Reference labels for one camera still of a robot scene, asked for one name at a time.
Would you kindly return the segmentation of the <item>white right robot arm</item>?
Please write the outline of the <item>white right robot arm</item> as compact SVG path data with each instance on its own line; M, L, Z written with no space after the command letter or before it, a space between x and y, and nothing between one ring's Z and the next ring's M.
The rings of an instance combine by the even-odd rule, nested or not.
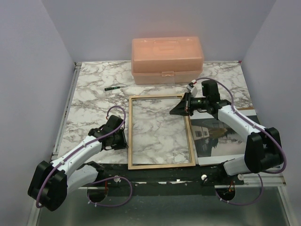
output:
M234 175L248 173L271 173L270 169L281 166L286 169L287 160L281 146L279 131L266 128L247 118L234 106L233 100L221 99L218 87L221 82L202 78L202 97L196 97L197 80L187 86L187 92L180 102L170 110L170 115L192 116L195 111L204 110L216 120L224 122L242 138L246 149L242 157L220 163L216 168L217 181L223 185L233 180Z

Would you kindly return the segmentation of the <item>brown cardboard backing sheet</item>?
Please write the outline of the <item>brown cardboard backing sheet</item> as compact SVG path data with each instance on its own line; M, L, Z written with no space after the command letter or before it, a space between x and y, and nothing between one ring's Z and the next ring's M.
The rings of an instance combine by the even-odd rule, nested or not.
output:
M253 107L237 108L239 111L254 110Z

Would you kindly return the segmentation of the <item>rectangular picture frame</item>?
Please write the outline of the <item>rectangular picture frame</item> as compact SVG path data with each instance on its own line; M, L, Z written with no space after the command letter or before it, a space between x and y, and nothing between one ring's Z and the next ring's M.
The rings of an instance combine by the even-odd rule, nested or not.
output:
M129 97L128 169L196 164L189 117L169 114L182 97L182 94Z

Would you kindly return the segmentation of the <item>aluminium extrusion frame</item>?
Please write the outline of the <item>aluminium extrusion frame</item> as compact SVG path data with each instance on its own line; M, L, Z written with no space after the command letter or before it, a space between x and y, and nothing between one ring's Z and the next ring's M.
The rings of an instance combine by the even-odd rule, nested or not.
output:
M104 91L114 86L126 87ZM104 125L111 115L125 119L124 133L129 148L129 97L183 95L186 87L187 83L137 85L129 61L84 62L72 89L61 138L56 143L57 155L50 162L75 148L91 129ZM194 166L197 166L193 136L192 144ZM128 148L102 150L85 163L128 166ZM107 190L93 192L84 186L68 193L57 210L40 209L38 223L43 226L285 226L289 220L279 193L284 177L278 168L270 171L270 174L238 174L244 180L243 185L215 186L212 196L134 196L132 191L126 196L109 196Z

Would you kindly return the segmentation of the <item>glossy photo print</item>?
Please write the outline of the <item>glossy photo print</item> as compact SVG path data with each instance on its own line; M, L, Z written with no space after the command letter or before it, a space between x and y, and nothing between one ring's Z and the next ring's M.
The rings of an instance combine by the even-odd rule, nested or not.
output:
M245 153L245 139L208 113L195 112L190 117L190 128L201 166L219 164Z

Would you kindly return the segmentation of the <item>orange translucent plastic toolbox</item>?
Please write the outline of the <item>orange translucent plastic toolbox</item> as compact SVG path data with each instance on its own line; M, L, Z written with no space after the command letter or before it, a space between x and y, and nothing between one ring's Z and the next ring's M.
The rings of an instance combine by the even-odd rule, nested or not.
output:
M137 85L190 82L202 73L203 63L196 36L132 40L131 73Z

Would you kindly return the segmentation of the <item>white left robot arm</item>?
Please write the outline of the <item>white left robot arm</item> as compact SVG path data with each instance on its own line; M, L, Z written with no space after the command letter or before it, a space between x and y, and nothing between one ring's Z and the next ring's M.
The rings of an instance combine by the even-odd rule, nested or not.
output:
M40 162L28 188L36 207L55 211L72 190L89 183L101 185L104 174L85 161L102 150L127 148L124 124L125 119L111 115L104 125L91 129L67 154L51 162Z

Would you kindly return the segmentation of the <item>small green black screwdriver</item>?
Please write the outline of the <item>small green black screwdriver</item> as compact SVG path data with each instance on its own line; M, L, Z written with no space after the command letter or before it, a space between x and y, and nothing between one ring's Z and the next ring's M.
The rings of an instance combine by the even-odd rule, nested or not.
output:
M121 89L121 88L125 88L125 87L126 86L107 87L107 88L104 88L104 91L111 91L111 90Z

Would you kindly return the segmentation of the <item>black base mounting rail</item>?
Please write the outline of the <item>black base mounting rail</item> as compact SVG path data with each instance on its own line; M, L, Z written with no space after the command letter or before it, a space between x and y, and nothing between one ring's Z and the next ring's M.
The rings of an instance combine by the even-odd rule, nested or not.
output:
M192 166L165 169L128 169L126 164L81 165L67 180L67 192L80 187L89 191L103 192L109 196L195 195L212 196L215 186L243 185L241 176L217 177L216 166Z

